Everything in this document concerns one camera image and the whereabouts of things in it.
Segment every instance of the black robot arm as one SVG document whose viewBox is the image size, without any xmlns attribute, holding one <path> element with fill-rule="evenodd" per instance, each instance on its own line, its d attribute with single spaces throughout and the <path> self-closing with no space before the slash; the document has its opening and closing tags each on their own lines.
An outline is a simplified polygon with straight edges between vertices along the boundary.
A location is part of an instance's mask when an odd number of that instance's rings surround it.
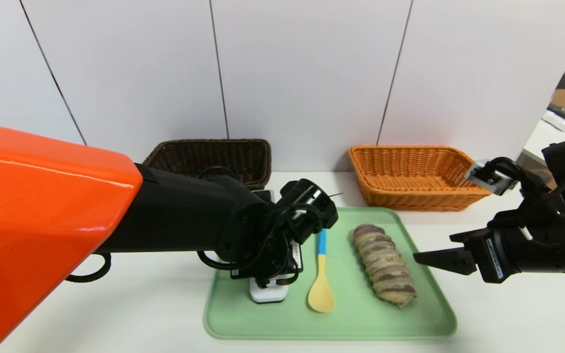
<svg viewBox="0 0 565 353">
<path fill-rule="evenodd" d="M 556 190 L 508 158 L 477 162 L 468 179 L 498 195 L 519 181 L 524 200 L 516 210 L 498 212 L 486 228 L 451 235 L 462 248 L 420 252 L 414 259 L 462 275 L 478 266 L 489 283 L 520 272 L 565 273 L 565 142 L 542 152 Z"/>
<path fill-rule="evenodd" d="M 110 268 L 110 253 L 197 251 L 204 264 L 234 270 L 233 277 L 255 277 L 266 286 L 277 275 L 301 271 L 292 256 L 303 244 L 338 219 L 330 197 L 307 179 L 290 181 L 277 203 L 263 200 L 236 179 L 216 175 L 197 179 L 136 165 L 143 185 L 114 232 L 96 249 L 105 265 L 97 275 L 70 276 L 85 282 Z M 210 259 L 215 251 L 222 260 Z"/>
</svg>

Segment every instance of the desk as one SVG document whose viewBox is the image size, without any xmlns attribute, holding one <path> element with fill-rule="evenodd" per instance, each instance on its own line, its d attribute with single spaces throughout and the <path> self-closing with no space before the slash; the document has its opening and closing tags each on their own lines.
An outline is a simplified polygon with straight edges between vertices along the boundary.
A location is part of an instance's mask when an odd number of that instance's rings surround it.
<svg viewBox="0 0 565 353">
<path fill-rule="evenodd" d="M 352 173 L 273 173 L 268 188 L 280 190 L 298 178 L 329 194 L 343 192 L 334 197 L 338 206 L 365 205 Z M 495 212 L 519 202 L 513 190 L 462 212 L 398 214 L 420 251 L 430 251 L 456 246 L 449 234 L 484 227 Z M 93 257 L 81 265 L 86 273 L 101 264 Z M 213 270 L 195 253 L 114 254 L 106 277 L 58 286 L 0 345 L 0 353 L 565 352 L 565 275 L 513 275 L 498 285 L 484 283 L 478 273 L 431 271 L 457 316 L 457 333 L 449 339 L 230 341 L 213 339 L 204 329 Z"/>
<path fill-rule="evenodd" d="M 547 148 L 551 143 L 560 143 L 564 141 L 565 132 L 557 130 L 556 127 L 550 125 L 544 120 L 540 120 L 522 151 L 527 156 L 535 159 L 538 163 L 545 165 L 542 150 Z"/>
</svg>

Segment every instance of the orange wicker basket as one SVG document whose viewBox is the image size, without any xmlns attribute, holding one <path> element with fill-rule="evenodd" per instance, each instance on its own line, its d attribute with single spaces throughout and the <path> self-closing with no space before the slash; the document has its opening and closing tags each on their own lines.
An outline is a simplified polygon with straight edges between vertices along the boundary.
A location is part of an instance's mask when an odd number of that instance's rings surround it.
<svg viewBox="0 0 565 353">
<path fill-rule="evenodd" d="M 465 178 L 473 160 L 443 146 L 356 146 L 348 151 L 370 206 L 460 211 L 490 194 Z"/>
</svg>

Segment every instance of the spoon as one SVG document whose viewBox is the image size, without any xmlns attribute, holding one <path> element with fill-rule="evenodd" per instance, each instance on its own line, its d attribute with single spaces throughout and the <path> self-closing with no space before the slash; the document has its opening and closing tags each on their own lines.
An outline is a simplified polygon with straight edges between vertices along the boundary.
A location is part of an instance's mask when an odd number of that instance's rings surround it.
<svg viewBox="0 0 565 353">
<path fill-rule="evenodd" d="M 309 306 L 325 313 L 334 307 L 334 297 L 326 280 L 326 230 L 318 238 L 318 276 L 309 290 Z"/>
</svg>

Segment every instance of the light green tray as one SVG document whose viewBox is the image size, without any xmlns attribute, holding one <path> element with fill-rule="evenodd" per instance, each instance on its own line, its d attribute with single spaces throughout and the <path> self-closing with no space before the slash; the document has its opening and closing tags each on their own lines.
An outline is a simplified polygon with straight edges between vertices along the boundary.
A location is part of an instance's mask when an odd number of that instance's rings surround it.
<svg viewBox="0 0 565 353">
<path fill-rule="evenodd" d="M 402 340 L 448 337 L 457 318 L 426 268 L 417 264 L 415 244 L 394 212 L 381 207 L 338 208 L 339 221 L 327 231 L 327 278 L 334 293 L 334 309 L 309 309 L 307 294 L 316 276 L 316 240 L 302 245 L 305 270 L 282 303 L 257 304 L 251 300 L 247 279 L 231 279 L 218 271 L 204 312 L 206 330 L 218 339 L 276 340 Z M 385 229 L 402 257 L 418 292 L 400 310 L 372 291 L 350 239 L 361 223 Z"/>
</svg>

